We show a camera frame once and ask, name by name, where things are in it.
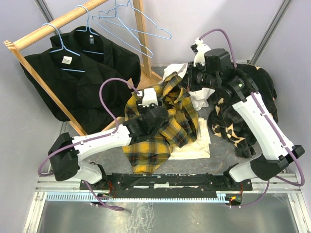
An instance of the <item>clothing label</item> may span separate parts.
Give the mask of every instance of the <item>clothing label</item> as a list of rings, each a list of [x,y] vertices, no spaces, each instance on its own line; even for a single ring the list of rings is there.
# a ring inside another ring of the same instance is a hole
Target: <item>clothing label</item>
[[[64,56],[62,63],[70,65],[71,61],[72,61],[72,57]]]
[[[94,37],[92,35],[89,35],[89,43],[94,45]]]

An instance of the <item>wooden clothes rack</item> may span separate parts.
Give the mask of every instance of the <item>wooden clothes rack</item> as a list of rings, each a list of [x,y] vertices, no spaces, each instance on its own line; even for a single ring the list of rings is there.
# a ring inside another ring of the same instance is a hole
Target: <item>wooden clothes rack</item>
[[[84,3],[85,6],[89,11],[93,10],[94,8],[102,5],[108,0],[89,0],[88,2]],[[133,0],[133,6],[140,11],[143,11],[142,0]],[[144,17],[137,11],[135,12],[135,19],[138,31],[145,32],[146,26]],[[61,28],[66,24],[74,21],[78,17],[84,15],[87,11],[82,8],[78,7],[75,8],[68,13],[64,14],[63,16],[53,20],[50,22],[53,26],[57,28]],[[11,42],[9,40],[4,41],[4,44],[9,49],[9,51],[14,54],[14,56],[19,60],[19,62],[26,68],[26,70],[33,76],[33,78],[41,85],[41,87],[48,93],[48,95],[54,100],[54,102],[59,106],[59,108],[66,114],[66,116],[70,119],[70,125],[77,131],[79,135],[86,135],[85,130],[81,127],[78,121],[74,118],[74,116],[68,111],[68,109],[64,106],[64,104],[60,101],[60,99],[52,92],[52,90],[46,85],[43,79],[39,76],[39,74],[34,70],[34,68],[27,62],[24,56],[20,53],[23,49],[29,47],[30,45],[34,44],[35,42],[41,40],[42,38],[48,36],[49,34],[53,33],[55,29],[49,25],[42,26],[41,28],[33,31],[32,33],[22,37],[21,39]],[[147,36],[143,33],[138,33],[139,40],[141,44],[144,46],[148,46]],[[144,46],[141,46],[140,49],[142,52],[147,54],[147,50]],[[149,86],[151,82],[154,80],[154,83],[157,83],[162,78],[157,75],[155,72],[151,70],[150,58],[146,55],[142,55],[143,64],[141,64],[141,82],[139,83],[139,89],[144,89],[145,87]],[[123,117],[117,118],[119,123],[124,121]],[[111,122],[106,128],[103,130],[108,130],[115,126],[115,122]]]

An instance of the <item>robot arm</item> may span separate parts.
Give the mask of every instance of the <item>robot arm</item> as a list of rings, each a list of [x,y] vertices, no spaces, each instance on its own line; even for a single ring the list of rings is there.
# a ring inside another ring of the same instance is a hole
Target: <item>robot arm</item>
[[[107,180],[101,165],[85,161],[91,155],[114,148],[142,142],[155,136],[158,129],[168,121],[168,111],[160,106],[162,100],[157,99],[153,88],[140,92],[141,100],[137,101],[138,117],[124,122],[118,127],[100,133],[71,138],[69,133],[59,135],[48,154],[58,149],[78,143],[71,149],[63,150],[50,158],[53,173],[57,181],[64,181],[72,177],[85,180],[90,184],[100,180]]]
[[[191,48],[196,56],[194,62],[188,63],[181,86],[190,91],[203,87],[215,89],[224,99],[236,100],[233,108],[245,120],[262,149],[260,157],[229,170],[234,181],[255,177],[267,181],[293,161],[290,154],[295,158],[304,154],[302,146],[294,146],[273,120],[254,81],[241,70],[234,70],[227,51],[214,49],[202,53],[206,46],[198,39]]]

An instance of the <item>clothes hanger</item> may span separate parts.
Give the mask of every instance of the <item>clothes hanger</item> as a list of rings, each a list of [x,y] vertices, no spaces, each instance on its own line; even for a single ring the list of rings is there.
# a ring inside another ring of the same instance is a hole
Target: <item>clothes hanger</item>
[[[83,8],[87,11],[88,16],[87,16],[87,20],[86,20],[86,29],[85,29],[85,30],[76,30],[76,31],[77,31],[77,32],[89,32],[90,34],[93,34],[93,35],[98,36],[97,33],[92,32],[91,27],[89,26],[90,12],[88,11],[88,9],[87,9],[85,6],[83,6],[83,5],[77,5],[76,8],[77,8],[77,7],[83,7]],[[93,52],[93,51],[87,51],[87,50],[83,50],[83,52],[90,52],[90,53],[101,54],[101,55],[104,54],[104,53],[102,53],[102,52]]]
[[[141,31],[138,31],[138,30],[135,30],[135,29],[129,29],[129,28],[123,23],[123,21],[119,18],[118,12],[117,12],[117,8],[118,8],[119,6],[125,6],[125,7],[127,7],[129,4],[130,4],[130,6],[131,6],[132,9],[139,11],[139,12],[140,12],[141,14],[143,14],[147,19],[149,19],[149,20],[156,26],[156,28],[157,28],[159,31],[161,31],[161,30],[166,31],[166,32],[170,35],[170,37],[167,38],[167,37],[163,37],[163,36],[159,36],[159,35],[154,35],[154,34],[150,34],[150,33],[146,33],[146,32],[141,32]],[[103,28],[105,31],[107,31],[108,33],[110,33],[111,35],[113,35],[114,37],[116,37],[117,39],[119,39],[120,41],[122,41],[123,43],[127,44],[127,45],[130,46],[131,48],[135,49],[136,51],[138,51],[138,52],[140,52],[140,53],[142,53],[142,54],[144,54],[144,55],[146,55],[147,57],[153,58],[153,56],[154,56],[153,53],[152,53],[152,51],[151,51],[150,49],[148,49],[146,46],[144,46],[143,44],[141,44],[140,40],[139,40],[131,31],[135,31],[135,32],[143,33],[143,34],[148,34],[148,35],[152,35],[152,36],[156,36],[156,37],[160,37],[160,38],[164,38],[164,39],[171,39],[172,35],[171,35],[167,30],[165,30],[165,29],[163,29],[163,28],[160,29],[160,28],[157,26],[157,24],[156,24],[155,22],[153,22],[149,17],[147,17],[143,12],[141,12],[140,10],[134,8],[134,7],[132,6],[132,3],[131,3],[130,0],[127,2],[126,5],[124,5],[124,4],[119,4],[119,5],[117,5],[117,0],[115,0],[115,5],[116,5],[116,6],[115,6],[114,8],[108,10],[107,12],[106,12],[106,11],[99,11],[99,12],[98,12],[98,16],[92,16],[92,19],[93,19],[93,21],[94,21],[97,25],[99,25],[99,26],[100,26],[101,28]],[[115,15],[114,15],[114,16],[101,16],[101,15],[100,15],[100,12],[104,12],[105,14],[108,14],[108,13],[109,13],[110,11],[112,11],[112,10],[115,10]],[[117,37],[117,36],[116,36],[115,34],[113,34],[112,32],[108,31],[106,28],[104,28],[102,25],[100,25],[98,22],[96,22],[96,21],[94,20],[95,17],[98,18],[98,19],[102,18],[103,20],[105,20],[105,21],[107,21],[107,22],[109,22],[109,23],[112,23],[112,24],[115,24],[115,25],[117,25],[117,26],[121,26],[121,27],[123,27],[123,28],[126,28],[126,29],[130,32],[130,34],[132,34],[132,36],[139,42],[139,45],[142,46],[142,47],[144,47],[144,48],[146,48],[146,50],[149,51],[149,53],[150,53],[151,55],[145,54],[145,53],[142,52],[141,50],[139,50],[139,49],[133,47],[132,45],[130,45],[130,44],[128,44],[127,42],[123,41],[121,38]],[[111,21],[105,19],[105,18],[108,18],[108,17],[116,17],[116,18],[119,20],[119,22],[120,22],[123,26],[122,26],[122,25],[119,25],[119,24],[116,24],[116,23],[113,23],[113,22],[111,22]]]
[[[64,45],[63,39],[62,39],[62,37],[61,37],[61,35],[60,35],[60,31],[59,31],[59,29],[58,29],[57,27],[55,27],[54,25],[49,24],[49,23],[44,23],[42,26],[45,26],[45,25],[49,25],[49,26],[53,27],[53,28],[57,31],[58,36],[59,36],[60,43],[61,43],[61,45],[62,45],[62,48],[61,48],[61,49],[50,51],[50,53],[52,53],[52,52],[58,52],[58,51],[61,51],[61,50],[66,50],[66,51],[71,52],[72,54],[77,55],[77,56],[80,57],[80,54],[78,54],[78,53],[76,53],[76,52],[74,52],[74,51],[71,51],[71,50],[69,50],[69,49],[66,48],[66,46]],[[85,72],[84,70],[77,70],[77,69],[65,69],[65,68],[61,68],[61,69],[62,69],[62,70],[67,70],[67,71]]]
[[[117,5],[117,0],[115,0],[115,5],[116,5],[116,6],[115,6],[114,8],[108,10],[107,12],[105,12],[105,11],[99,11],[99,12],[98,12],[98,13],[104,12],[104,13],[108,14],[110,11],[115,10],[115,15],[114,15],[114,16],[100,16],[100,17],[101,17],[103,20],[105,20],[106,22],[112,23],[112,24],[114,24],[114,25],[116,25],[116,26],[119,26],[119,27],[122,27],[122,28],[127,28],[127,27],[124,27],[124,26],[122,26],[122,25],[120,25],[120,24],[117,24],[117,23],[115,23],[115,22],[111,22],[111,21],[109,21],[109,20],[107,20],[107,19],[105,19],[105,18],[114,18],[114,17],[117,17],[117,7],[119,7],[119,6],[125,6],[125,7],[127,7],[128,5],[130,5],[131,8],[132,8],[134,11],[140,12],[140,13],[141,13],[143,16],[145,16],[150,22],[152,22],[152,23],[156,26],[156,28],[157,28],[159,31],[165,31],[165,32],[167,32],[167,33],[169,34],[169,37],[164,37],[164,36],[160,36],[160,35],[156,35],[156,34],[151,34],[151,33],[147,33],[147,32],[142,32],[142,31],[138,31],[138,30],[133,29],[133,28],[127,28],[128,30],[135,31],[135,32],[138,32],[138,33],[143,33],[143,34],[146,34],[146,35],[151,35],[151,36],[159,37],[159,38],[162,38],[162,39],[167,39],[167,40],[170,40],[170,39],[172,38],[172,34],[171,34],[169,31],[167,31],[167,30],[164,29],[164,28],[159,28],[159,27],[157,26],[157,24],[156,24],[152,19],[150,19],[148,16],[146,16],[146,15],[145,15],[142,11],[140,11],[139,9],[135,8],[135,7],[132,5],[131,0],[128,0],[128,2],[127,2],[126,5],[124,5],[124,4],[119,4],[119,5]]]

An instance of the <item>black coat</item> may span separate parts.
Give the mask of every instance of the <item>black coat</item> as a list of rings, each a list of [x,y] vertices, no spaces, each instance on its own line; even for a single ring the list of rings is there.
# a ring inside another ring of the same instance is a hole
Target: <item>black coat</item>
[[[25,58],[81,124],[87,134],[100,132],[113,120],[100,102],[100,86],[109,78],[125,78],[116,70],[98,63],[82,53],[81,56],[74,55],[66,50],[50,53],[56,49],[59,48],[49,49],[41,54],[34,54]],[[63,63],[64,56],[72,58],[70,64]],[[65,71],[61,68],[85,72]],[[53,115],[60,121],[68,121],[67,116],[51,97],[24,67],[23,69]],[[124,116],[124,108],[130,97],[131,90],[120,81],[109,82],[103,89],[103,100],[117,117]]]
[[[264,104],[278,123],[277,109],[274,104],[276,90],[268,72],[252,65],[238,64],[238,68],[254,80]],[[231,99],[223,102],[216,92],[210,96],[210,100],[215,104],[215,109],[209,114],[208,127],[215,135],[228,138],[233,142],[237,156],[251,158],[255,154],[253,145],[256,143],[256,138],[240,114],[233,109],[232,104],[237,100]]]
[[[81,26],[70,33],[61,34],[64,45],[84,53],[94,61],[115,69],[125,80],[132,79],[134,86],[137,87],[140,81],[139,57],[135,53],[106,39],[93,29],[91,31],[98,36],[91,34],[89,31],[77,31],[85,29],[85,26]],[[52,36],[50,40],[53,47],[61,46],[58,35]],[[100,52],[103,55],[85,52],[85,50]]]

